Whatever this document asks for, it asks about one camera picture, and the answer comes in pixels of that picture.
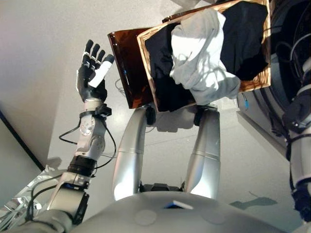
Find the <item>black robotic glove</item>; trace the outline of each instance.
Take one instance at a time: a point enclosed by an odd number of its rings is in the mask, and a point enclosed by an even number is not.
[[[98,44],[94,45],[91,53],[93,44],[92,40],[87,42],[82,57],[82,65],[77,71],[76,88],[83,102],[91,98],[97,98],[102,101],[106,100],[107,90],[105,88],[104,76],[114,62],[114,57],[111,54],[107,55],[102,62],[105,51],[101,50],[97,56],[100,48]]]

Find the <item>black cloth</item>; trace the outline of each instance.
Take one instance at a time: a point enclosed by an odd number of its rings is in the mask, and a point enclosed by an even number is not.
[[[268,65],[261,51],[266,6],[241,1],[222,13],[224,43],[221,61],[241,80],[252,80]]]
[[[178,23],[172,23],[162,28],[145,41],[150,55],[151,76],[155,82],[155,95],[158,100],[158,110],[174,111],[189,104],[193,97],[182,84],[176,85],[170,77],[173,67],[171,32]]]

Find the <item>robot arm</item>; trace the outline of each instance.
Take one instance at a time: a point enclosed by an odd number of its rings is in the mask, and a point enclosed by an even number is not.
[[[114,57],[108,55],[102,62],[104,51],[97,56],[100,46],[96,44],[91,53],[92,46],[93,41],[89,40],[77,71],[76,88],[84,110],[80,114],[80,138],[74,158],[62,174],[47,211],[34,218],[30,216],[28,222],[10,233],[63,233],[83,220],[89,197],[85,189],[105,148],[105,119],[111,115],[111,109],[104,104],[107,97],[104,76],[114,61]]]
[[[287,108],[283,122],[290,130],[292,197],[301,218],[311,221],[311,84],[302,87]]]

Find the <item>brown translucent panel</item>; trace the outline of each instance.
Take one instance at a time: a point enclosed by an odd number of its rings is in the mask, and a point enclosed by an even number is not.
[[[137,36],[147,29],[123,30],[108,35],[129,108],[153,101],[137,42]]]

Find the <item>clothing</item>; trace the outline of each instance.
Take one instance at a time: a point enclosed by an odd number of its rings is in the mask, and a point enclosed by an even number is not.
[[[241,1],[223,12],[226,18],[221,61],[241,80],[252,80],[268,65],[261,51],[264,5]]]
[[[225,17],[205,9],[182,20],[172,30],[173,68],[176,84],[189,89],[198,105],[237,96],[240,80],[220,61]]]
[[[150,55],[151,76],[155,82],[158,110],[174,111],[189,104],[193,97],[189,90],[176,85],[169,76],[173,66],[171,31],[177,23],[169,24],[145,41]]]

